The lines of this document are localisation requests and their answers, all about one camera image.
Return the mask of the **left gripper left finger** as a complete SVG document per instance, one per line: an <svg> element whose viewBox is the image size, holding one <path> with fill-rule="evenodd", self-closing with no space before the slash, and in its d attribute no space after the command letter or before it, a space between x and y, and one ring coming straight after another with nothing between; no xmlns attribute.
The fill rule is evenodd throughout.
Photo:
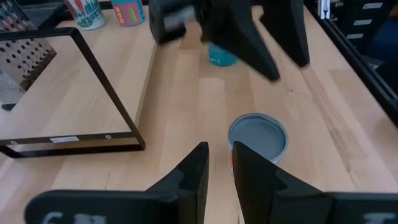
<svg viewBox="0 0 398 224"><path fill-rule="evenodd" d="M209 145L200 142L146 190L49 190L24 209L26 223L203 223Z"/></svg>

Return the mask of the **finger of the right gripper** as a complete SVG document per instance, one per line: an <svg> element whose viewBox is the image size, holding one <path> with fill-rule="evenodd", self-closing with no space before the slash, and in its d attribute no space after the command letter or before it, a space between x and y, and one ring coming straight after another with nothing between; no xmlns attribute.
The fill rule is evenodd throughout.
<svg viewBox="0 0 398 224"><path fill-rule="evenodd" d="M298 67L310 63L303 0L265 0L261 23Z"/></svg>
<svg viewBox="0 0 398 224"><path fill-rule="evenodd" d="M252 18L250 1L201 0L198 2L200 40L211 42L274 82L280 73Z"/></svg>

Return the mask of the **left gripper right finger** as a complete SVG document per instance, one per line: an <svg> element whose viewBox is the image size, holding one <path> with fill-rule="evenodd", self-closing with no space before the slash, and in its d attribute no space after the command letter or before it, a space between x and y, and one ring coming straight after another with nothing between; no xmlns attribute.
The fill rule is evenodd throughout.
<svg viewBox="0 0 398 224"><path fill-rule="evenodd" d="M246 223L397 223L397 194L319 190L239 141L232 162Z"/></svg>

